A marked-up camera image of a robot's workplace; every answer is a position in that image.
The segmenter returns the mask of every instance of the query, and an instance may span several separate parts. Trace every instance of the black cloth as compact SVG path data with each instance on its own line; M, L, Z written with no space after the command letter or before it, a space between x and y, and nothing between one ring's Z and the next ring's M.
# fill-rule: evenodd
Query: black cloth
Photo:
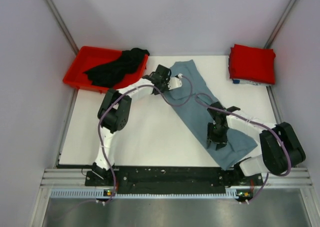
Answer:
M121 82L126 74L136 72L146 54L150 55L146 49L125 50L117 60L97 65L84 73L92 81L92 85L112 88Z

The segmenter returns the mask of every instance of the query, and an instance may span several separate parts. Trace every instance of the red fabric stack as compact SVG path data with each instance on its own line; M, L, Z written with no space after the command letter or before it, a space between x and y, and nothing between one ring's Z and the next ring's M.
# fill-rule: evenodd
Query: red fabric stack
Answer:
M273 49L235 44L229 55L230 79L274 85L276 83Z

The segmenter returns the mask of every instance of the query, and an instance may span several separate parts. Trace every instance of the wall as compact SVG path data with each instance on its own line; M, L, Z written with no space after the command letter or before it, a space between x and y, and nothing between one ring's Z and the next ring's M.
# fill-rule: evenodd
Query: wall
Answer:
M320 2L300 0L280 31L275 49L275 97L306 153L305 165L320 196Z
M0 225L27 226L53 167L74 59L44 0L0 0Z
M78 47L210 55L263 47L289 0L53 0Z

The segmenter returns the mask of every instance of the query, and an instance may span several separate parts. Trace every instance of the white tabletop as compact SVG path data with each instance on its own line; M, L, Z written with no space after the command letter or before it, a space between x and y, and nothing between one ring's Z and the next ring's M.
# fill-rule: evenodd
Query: white tabletop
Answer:
M177 61L189 60L194 60L208 88L225 107L237 106L265 122L276 122L266 87L233 84L229 79L227 56L150 56L145 74L150 74L158 65L171 67ZM79 90L59 161L61 165L92 165L95 161L99 149L97 114L104 96ZM150 95L134 103L120 134L123 138L115 151L116 165L218 167L160 95ZM258 146L248 156L260 153Z

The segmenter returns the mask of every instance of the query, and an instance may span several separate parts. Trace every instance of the blue cloth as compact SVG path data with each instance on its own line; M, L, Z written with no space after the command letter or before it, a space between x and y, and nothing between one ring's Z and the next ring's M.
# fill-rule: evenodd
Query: blue cloth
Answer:
M176 62L170 69L171 76L183 74L193 84L191 99L183 106L173 107L174 111L222 169L227 170L257 147L253 138L230 128L226 133L228 143L225 147L216 150L216 144L211 143L207 148L207 127L209 122L213 122L213 119L207 108L195 101L195 94L205 93L213 99L213 102L219 100L208 89L193 60ZM189 94L190 84L186 79L182 79L182 87L164 93L166 99L176 105L185 102ZM206 96L200 95L199 98L208 105L212 104L212 101Z

